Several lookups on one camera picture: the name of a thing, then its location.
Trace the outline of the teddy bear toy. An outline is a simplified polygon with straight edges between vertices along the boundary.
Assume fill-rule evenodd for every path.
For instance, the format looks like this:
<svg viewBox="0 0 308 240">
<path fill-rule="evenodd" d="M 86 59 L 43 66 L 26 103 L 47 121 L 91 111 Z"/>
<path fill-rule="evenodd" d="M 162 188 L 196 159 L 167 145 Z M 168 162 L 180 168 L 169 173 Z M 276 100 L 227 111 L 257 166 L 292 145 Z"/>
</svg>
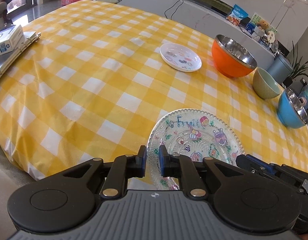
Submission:
<svg viewBox="0 0 308 240">
<path fill-rule="evenodd" d="M 261 19 L 257 22 L 257 27 L 263 31 L 267 31 L 270 27 L 270 24 L 267 21 Z"/>
</svg>

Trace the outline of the small white sticker plate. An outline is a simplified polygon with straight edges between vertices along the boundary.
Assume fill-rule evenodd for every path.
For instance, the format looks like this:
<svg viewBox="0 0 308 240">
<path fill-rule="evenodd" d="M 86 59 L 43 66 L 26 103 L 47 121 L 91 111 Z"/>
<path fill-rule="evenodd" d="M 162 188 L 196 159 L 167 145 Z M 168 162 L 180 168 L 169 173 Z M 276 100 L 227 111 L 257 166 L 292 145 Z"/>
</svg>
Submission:
<svg viewBox="0 0 308 240">
<path fill-rule="evenodd" d="M 202 67 L 202 60 L 191 49 L 177 43 L 165 43 L 159 49 L 160 55 L 170 67 L 182 72 L 195 72 Z"/>
</svg>

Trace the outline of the green ceramic bowl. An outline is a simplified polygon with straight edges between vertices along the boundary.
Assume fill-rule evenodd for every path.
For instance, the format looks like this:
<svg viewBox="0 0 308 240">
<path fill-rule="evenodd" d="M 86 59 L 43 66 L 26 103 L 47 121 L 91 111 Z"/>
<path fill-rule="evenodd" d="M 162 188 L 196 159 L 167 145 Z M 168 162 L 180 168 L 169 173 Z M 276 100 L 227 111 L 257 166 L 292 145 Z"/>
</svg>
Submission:
<svg viewBox="0 0 308 240">
<path fill-rule="evenodd" d="M 257 68 L 253 75 L 253 89 L 256 94 L 266 100 L 280 95 L 280 89 L 275 79 L 264 69 Z"/>
</svg>

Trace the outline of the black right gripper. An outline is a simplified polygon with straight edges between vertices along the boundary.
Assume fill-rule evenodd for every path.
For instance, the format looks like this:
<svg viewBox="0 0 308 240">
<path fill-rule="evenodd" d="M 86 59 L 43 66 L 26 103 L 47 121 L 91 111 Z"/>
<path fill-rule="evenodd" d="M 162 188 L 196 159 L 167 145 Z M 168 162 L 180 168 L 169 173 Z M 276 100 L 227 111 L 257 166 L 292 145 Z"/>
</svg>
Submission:
<svg viewBox="0 0 308 240">
<path fill-rule="evenodd" d="M 286 164 L 268 164 L 250 154 L 238 155 L 236 165 L 241 169 L 272 179 L 296 191 L 299 194 L 302 208 L 293 229 L 299 235 L 308 233 L 308 173 Z"/>
</svg>

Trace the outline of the white blue cardboard box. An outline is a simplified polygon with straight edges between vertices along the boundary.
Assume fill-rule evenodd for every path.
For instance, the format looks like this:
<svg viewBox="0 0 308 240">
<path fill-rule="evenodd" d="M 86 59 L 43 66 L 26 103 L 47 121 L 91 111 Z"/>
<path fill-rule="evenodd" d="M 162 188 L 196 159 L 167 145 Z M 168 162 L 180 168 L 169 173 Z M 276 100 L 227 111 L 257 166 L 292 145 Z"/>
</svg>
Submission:
<svg viewBox="0 0 308 240">
<path fill-rule="evenodd" d="M 21 25 L 13 25 L 0 31 L 0 56 L 12 52 L 22 37 L 23 28 Z"/>
</svg>

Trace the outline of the long white tv cabinet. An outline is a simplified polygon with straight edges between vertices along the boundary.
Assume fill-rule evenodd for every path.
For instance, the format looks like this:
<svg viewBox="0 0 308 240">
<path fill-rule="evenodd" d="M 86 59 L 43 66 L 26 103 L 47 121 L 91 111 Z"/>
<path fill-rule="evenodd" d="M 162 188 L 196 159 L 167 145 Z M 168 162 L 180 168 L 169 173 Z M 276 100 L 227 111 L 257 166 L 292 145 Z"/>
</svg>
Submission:
<svg viewBox="0 0 308 240">
<path fill-rule="evenodd" d="M 173 11 L 166 10 L 177 0 L 122 0 L 119 4 L 133 7 L 164 17 Z M 211 38 L 222 34 L 234 39 L 246 48 L 256 59 L 258 66 L 267 69 L 274 61 L 274 55 L 257 41 L 246 35 L 239 27 L 231 24 L 219 14 L 193 2 L 183 0 L 172 19 Z"/>
</svg>

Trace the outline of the grey blue trash bin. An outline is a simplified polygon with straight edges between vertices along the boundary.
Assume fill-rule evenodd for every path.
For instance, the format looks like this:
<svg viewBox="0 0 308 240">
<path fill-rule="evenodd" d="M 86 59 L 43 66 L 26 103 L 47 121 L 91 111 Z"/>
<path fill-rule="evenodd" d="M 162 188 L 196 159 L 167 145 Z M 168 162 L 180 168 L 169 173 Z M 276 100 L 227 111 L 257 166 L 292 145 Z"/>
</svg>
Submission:
<svg viewBox="0 0 308 240">
<path fill-rule="evenodd" d="M 267 72 L 279 84 L 283 83 L 292 71 L 293 68 L 290 62 L 282 54 L 277 54 L 274 57 L 273 63 L 267 69 Z"/>
</svg>

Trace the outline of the orange steel bowl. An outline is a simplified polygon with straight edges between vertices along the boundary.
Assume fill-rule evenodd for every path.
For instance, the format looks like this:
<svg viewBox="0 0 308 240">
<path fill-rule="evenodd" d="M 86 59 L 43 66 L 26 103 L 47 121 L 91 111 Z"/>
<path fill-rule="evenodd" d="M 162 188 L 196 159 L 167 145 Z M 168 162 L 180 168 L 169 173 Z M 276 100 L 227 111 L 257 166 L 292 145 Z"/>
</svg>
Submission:
<svg viewBox="0 0 308 240">
<path fill-rule="evenodd" d="M 211 54 L 215 68 L 226 77 L 244 77 L 258 66 L 254 56 L 246 48 L 225 35 L 215 36 Z"/>
</svg>

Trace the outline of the green potted plant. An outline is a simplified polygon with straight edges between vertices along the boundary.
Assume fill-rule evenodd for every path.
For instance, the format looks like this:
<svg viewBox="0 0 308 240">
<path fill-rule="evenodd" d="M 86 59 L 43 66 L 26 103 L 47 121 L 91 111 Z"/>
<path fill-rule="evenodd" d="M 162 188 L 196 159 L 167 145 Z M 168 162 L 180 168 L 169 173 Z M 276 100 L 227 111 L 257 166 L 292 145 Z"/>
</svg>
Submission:
<svg viewBox="0 0 308 240">
<path fill-rule="evenodd" d="M 288 60 L 288 63 L 290 63 L 292 67 L 292 72 L 283 81 L 283 85 L 285 88 L 292 85 L 293 80 L 299 76 L 305 76 L 308 78 L 308 74 L 306 73 L 308 71 L 308 60 L 306 62 L 302 62 L 303 57 L 298 56 L 298 45 L 294 45 L 294 42 L 292 42 L 291 53 L 292 53 L 292 62 Z"/>
</svg>

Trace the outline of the yellow white checkered tablecloth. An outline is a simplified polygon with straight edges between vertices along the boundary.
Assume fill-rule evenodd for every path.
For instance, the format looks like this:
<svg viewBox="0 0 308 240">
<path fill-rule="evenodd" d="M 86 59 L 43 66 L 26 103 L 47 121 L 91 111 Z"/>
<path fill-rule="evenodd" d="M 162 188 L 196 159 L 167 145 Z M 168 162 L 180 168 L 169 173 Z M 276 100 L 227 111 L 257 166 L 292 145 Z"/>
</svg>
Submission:
<svg viewBox="0 0 308 240">
<path fill-rule="evenodd" d="M 180 108 L 216 115 L 246 153 L 308 172 L 308 129 L 284 127 L 277 101 L 259 98 L 251 76 L 220 74 L 212 38 L 149 12 L 89 0 L 24 29 L 41 38 L 0 79 L 0 146 L 33 178 L 136 152 L 155 123 Z M 159 52 L 169 42 L 194 51 L 202 67 L 170 67 Z"/>
</svg>

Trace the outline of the blue snack bag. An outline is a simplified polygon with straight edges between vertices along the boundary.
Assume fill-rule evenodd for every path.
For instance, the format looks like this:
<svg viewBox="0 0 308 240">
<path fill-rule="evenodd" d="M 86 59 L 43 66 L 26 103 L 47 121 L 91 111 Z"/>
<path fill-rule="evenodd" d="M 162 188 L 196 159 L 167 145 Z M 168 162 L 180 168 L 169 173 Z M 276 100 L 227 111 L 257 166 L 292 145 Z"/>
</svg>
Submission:
<svg viewBox="0 0 308 240">
<path fill-rule="evenodd" d="M 241 20 L 247 17 L 248 13 L 244 11 L 240 6 L 235 4 L 229 15 L 227 15 L 226 20 L 229 21 L 231 24 L 238 26 Z"/>
</svg>

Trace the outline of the clear glass cartoon plate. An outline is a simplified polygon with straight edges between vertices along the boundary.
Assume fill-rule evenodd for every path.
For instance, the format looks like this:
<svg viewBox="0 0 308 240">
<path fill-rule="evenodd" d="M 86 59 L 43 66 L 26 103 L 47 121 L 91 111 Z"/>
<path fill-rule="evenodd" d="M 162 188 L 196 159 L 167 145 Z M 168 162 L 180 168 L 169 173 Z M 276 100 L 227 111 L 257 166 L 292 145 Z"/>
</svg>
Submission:
<svg viewBox="0 0 308 240">
<path fill-rule="evenodd" d="M 155 124 L 147 141 L 147 167 L 159 190 L 179 189 L 176 179 L 161 176 L 161 145 L 166 147 L 168 154 L 186 155 L 192 161 L 213 157 L 234 166 L 237 156 L 245 154 L 234 131 L 217 116 L 191 108 L 172 111 Z"/>
</svg>

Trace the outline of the blue steel bowl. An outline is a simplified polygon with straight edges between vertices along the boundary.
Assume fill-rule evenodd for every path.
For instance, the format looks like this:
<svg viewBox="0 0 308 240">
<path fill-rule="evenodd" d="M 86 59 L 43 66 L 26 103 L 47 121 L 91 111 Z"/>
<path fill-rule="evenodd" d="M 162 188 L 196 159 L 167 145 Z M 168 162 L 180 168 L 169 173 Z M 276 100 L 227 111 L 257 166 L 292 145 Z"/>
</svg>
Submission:
<svg viewBox="0 0 308 240">
<path fill-rule="evenodd" d="M 290 88 L 282 92 L 277 108 L 277 116 L 285 127 L 298 129 L 307 125 L 307 113 L 304 108 L 307 100 L 298 97 Z"/>
</svg>

